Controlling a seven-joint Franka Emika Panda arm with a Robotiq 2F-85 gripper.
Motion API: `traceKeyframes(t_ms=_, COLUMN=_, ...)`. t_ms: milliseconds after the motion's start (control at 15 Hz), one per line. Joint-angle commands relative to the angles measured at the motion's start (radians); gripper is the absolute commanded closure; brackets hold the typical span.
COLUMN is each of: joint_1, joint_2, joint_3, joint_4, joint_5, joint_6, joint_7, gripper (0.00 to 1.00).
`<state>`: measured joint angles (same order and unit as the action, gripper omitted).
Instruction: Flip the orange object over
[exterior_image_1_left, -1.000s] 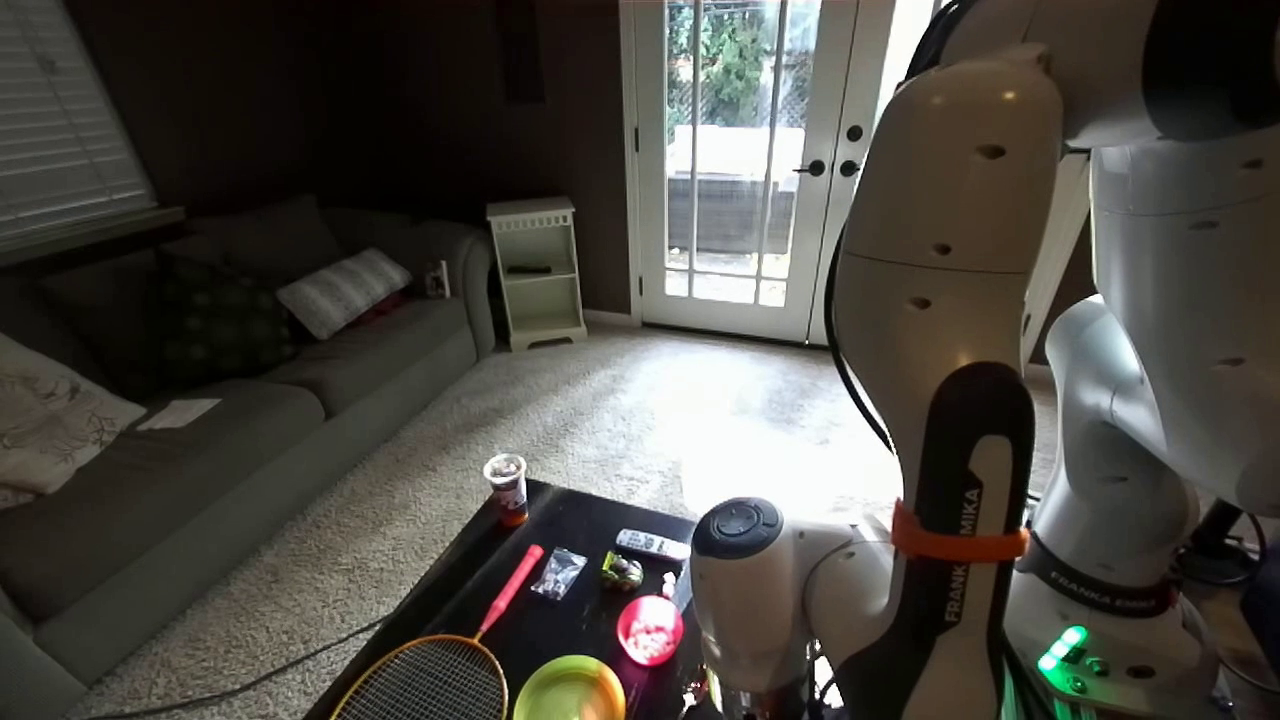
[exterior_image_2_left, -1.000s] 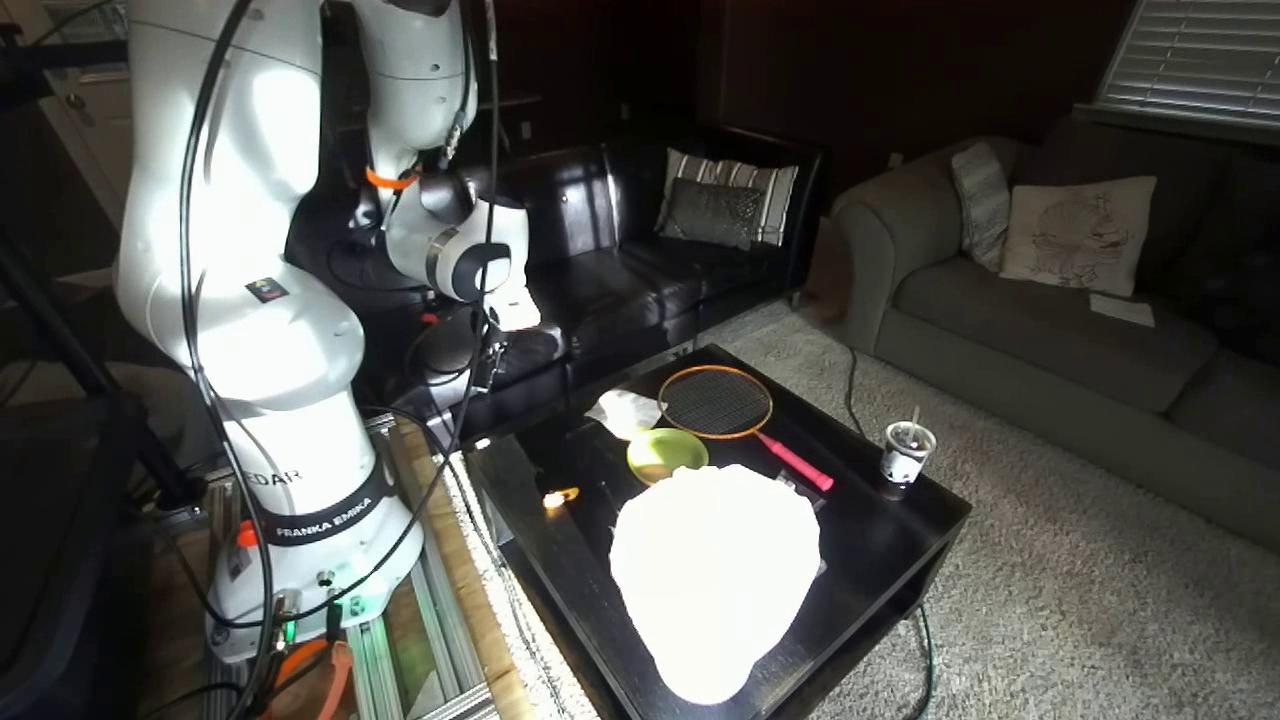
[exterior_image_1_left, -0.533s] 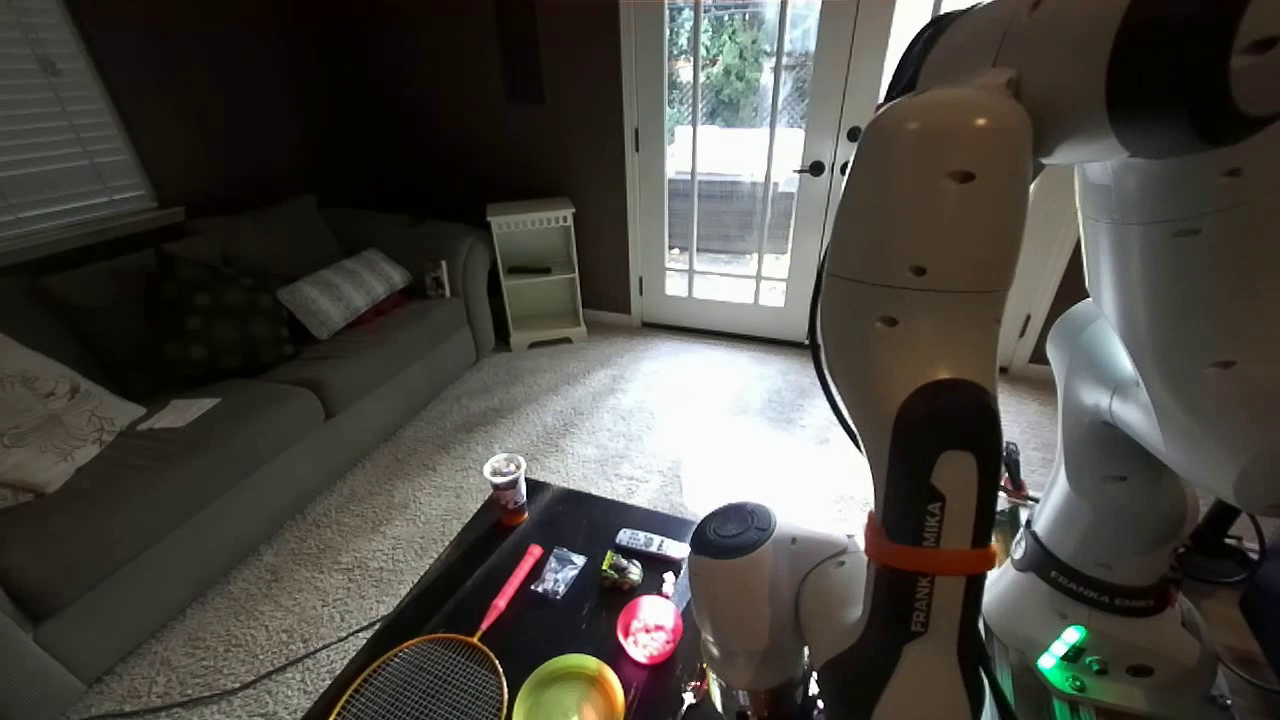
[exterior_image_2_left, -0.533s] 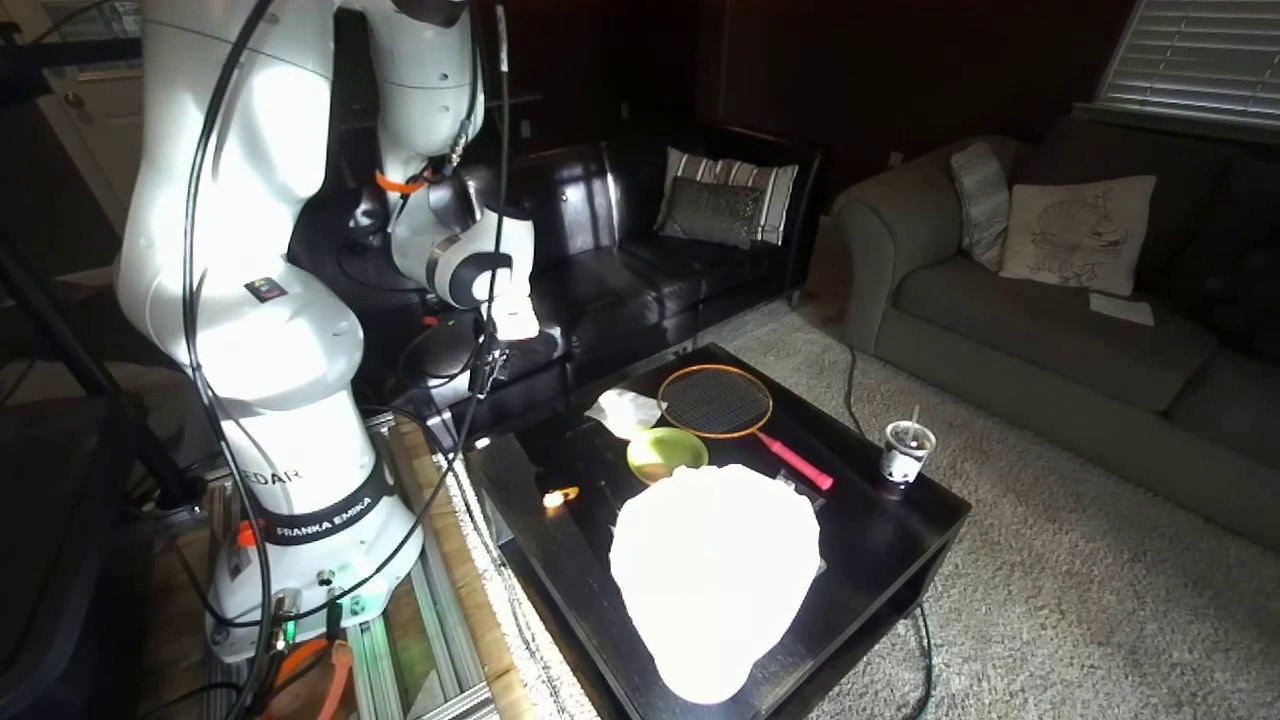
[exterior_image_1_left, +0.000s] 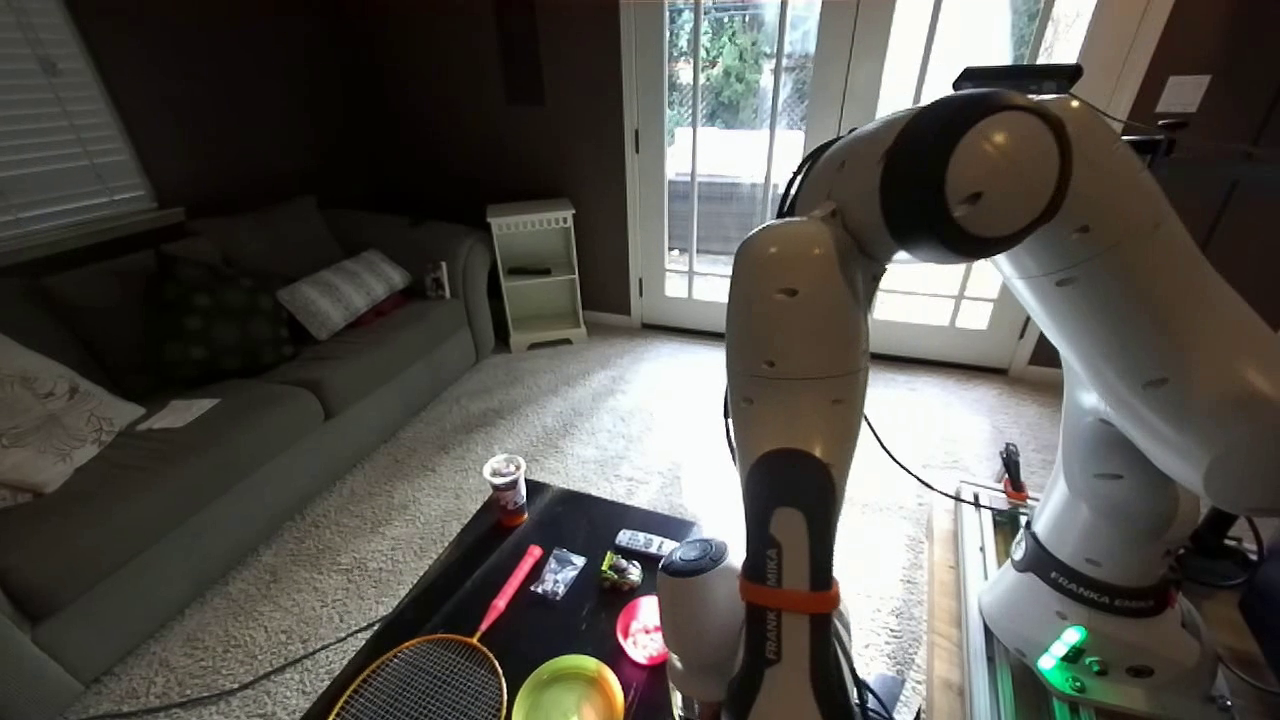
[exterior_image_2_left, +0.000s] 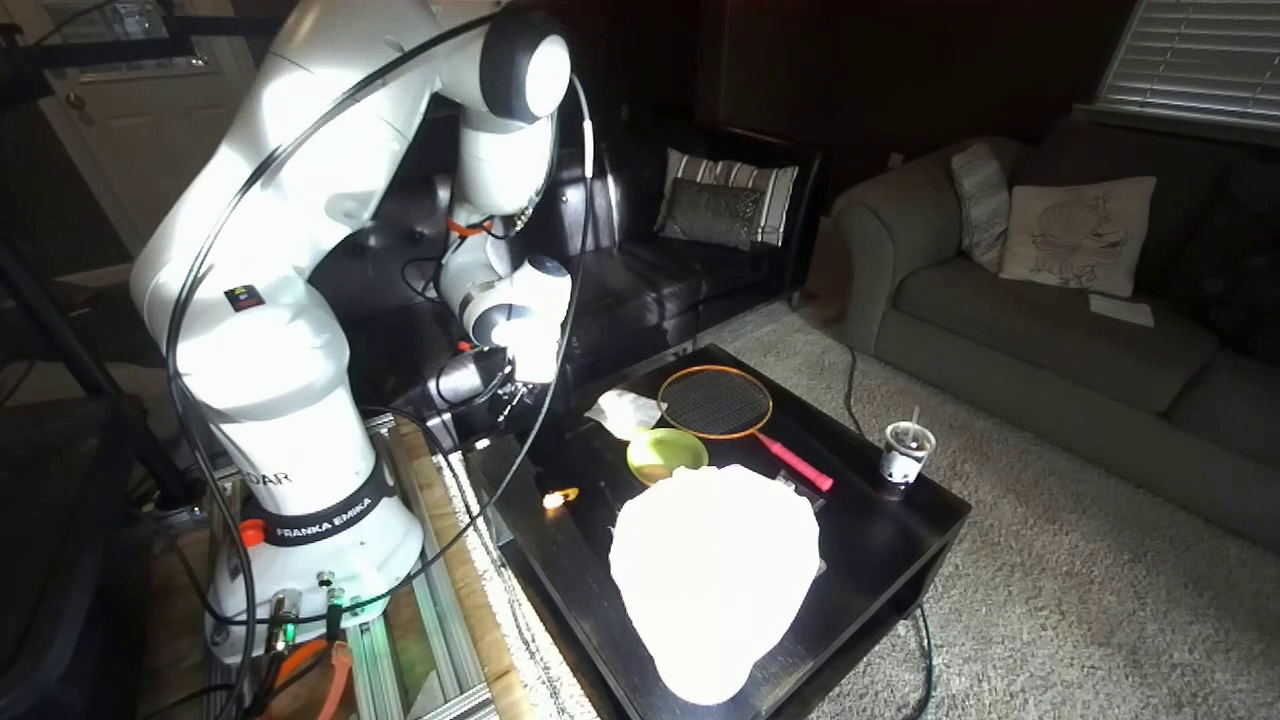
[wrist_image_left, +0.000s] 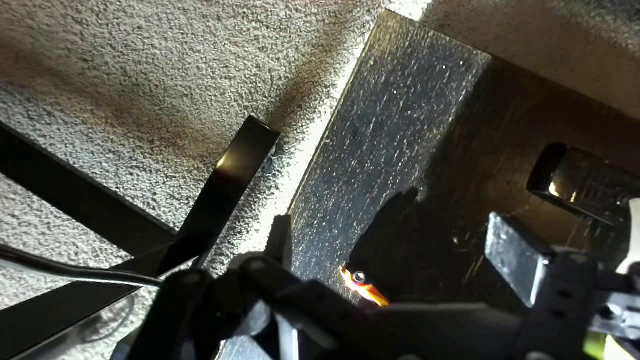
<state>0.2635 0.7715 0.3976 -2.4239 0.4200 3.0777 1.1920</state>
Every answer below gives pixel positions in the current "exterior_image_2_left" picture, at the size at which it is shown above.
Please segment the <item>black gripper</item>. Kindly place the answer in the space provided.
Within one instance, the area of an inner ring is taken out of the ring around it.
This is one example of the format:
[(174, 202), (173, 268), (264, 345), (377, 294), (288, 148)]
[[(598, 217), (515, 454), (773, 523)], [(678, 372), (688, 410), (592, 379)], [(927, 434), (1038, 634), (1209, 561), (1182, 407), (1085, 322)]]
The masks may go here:
[(433, 410), (507, 402), (515, 396), (515, 363), (505, 349), (459, 353), (424, 379), (424, 396)]

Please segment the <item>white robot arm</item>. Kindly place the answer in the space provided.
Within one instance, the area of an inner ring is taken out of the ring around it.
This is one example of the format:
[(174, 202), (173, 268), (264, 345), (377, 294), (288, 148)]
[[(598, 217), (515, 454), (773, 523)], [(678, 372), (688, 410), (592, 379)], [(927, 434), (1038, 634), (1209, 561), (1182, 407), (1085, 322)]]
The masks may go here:
[(418, 561), (311, 270), (370, 218), (433, 98), (459, 107), (459, 212), (531, 206), (567, 82), (567, 39), (535, 9), (301, 0), (142, 245), (133, 300), (246, 493), (209, 589), (214, 654), (261, 649), (267, 617), (361, 625)]

